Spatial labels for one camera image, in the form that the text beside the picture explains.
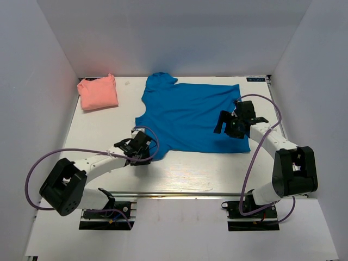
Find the blue t-shirt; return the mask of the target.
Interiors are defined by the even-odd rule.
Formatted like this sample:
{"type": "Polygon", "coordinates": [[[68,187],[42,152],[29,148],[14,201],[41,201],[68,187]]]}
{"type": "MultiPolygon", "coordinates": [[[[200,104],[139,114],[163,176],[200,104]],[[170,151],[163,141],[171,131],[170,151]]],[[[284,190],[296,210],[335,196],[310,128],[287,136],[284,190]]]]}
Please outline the blue t-shirt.
{"type": "Polygon", "coordinates": [[[235,139],[215,134],[220,112],[233,111],[240,86],[179,83],[159,72],[146,80],[142,102],[145,113],[135,119],[146,126],[146,134],[157,136],[159,148],[152,148],[154,160],[169,151],[198,153],[248,153],[247,138],[235,139]]]}

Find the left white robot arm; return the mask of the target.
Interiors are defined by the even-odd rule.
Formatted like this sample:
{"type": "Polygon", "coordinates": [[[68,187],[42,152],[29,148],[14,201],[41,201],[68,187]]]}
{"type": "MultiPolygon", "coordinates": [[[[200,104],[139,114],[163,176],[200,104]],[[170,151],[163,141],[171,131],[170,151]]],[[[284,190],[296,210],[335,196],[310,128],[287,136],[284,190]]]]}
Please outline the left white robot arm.
{"type": "Polygon", "coordinates": [[[44,181],[39,194],[61,216],[75,209],[95,209],[104,217],[115,210],[115,197],[102,188],[85,186],[97,177],[126,166],[147,165],[152,161],[150,144],[155,142],[144,129],[136,129],[132,137],[115,143],[94,156],[70,161],[60,159],[44,181]]]}

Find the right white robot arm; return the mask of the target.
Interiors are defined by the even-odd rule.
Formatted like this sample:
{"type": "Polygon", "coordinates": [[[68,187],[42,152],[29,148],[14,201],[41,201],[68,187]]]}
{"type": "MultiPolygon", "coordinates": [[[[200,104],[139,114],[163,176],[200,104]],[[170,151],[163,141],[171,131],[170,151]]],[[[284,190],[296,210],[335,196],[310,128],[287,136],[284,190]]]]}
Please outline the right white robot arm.
{"type": "Polygon", "coordinates": [[[231,113],[222,110],[214,132],[224,132],[231,138],[249,138],[257,142],[257,151],[265,149],[274,160],[271,181],[242,193],[240,212],[243,216],[257,217],[282,198],[317,191],[314,151],[277,133],[266,118],[257,117],[251,101],[236,102],[231,113]]]}

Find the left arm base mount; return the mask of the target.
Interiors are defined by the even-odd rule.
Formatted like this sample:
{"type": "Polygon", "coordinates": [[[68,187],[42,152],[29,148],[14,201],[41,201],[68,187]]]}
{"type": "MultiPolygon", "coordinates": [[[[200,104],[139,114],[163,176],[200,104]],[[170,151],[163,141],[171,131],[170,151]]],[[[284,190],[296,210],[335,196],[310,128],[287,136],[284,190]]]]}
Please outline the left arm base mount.
{"type": "Polygon", "coordinates": [[[79,230],[82,231],[130,231],[136,218],[135,201],[116,201],[111,205],[117,211],[82,211],[79,230]]]}

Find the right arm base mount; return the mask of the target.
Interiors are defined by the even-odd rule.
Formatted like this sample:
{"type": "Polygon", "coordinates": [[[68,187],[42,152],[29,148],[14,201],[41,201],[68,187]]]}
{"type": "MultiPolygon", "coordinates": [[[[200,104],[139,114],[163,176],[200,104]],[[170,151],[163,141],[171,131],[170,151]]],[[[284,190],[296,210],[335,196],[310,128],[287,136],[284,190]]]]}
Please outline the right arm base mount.
{"type": "Polygon", "coordinates": [[[221,208],[227,212],[229,232],[279,231],[275,206],[267,207],[252,215],[243,216],[239,211],[239,201],[224,201],[221,208]]]}

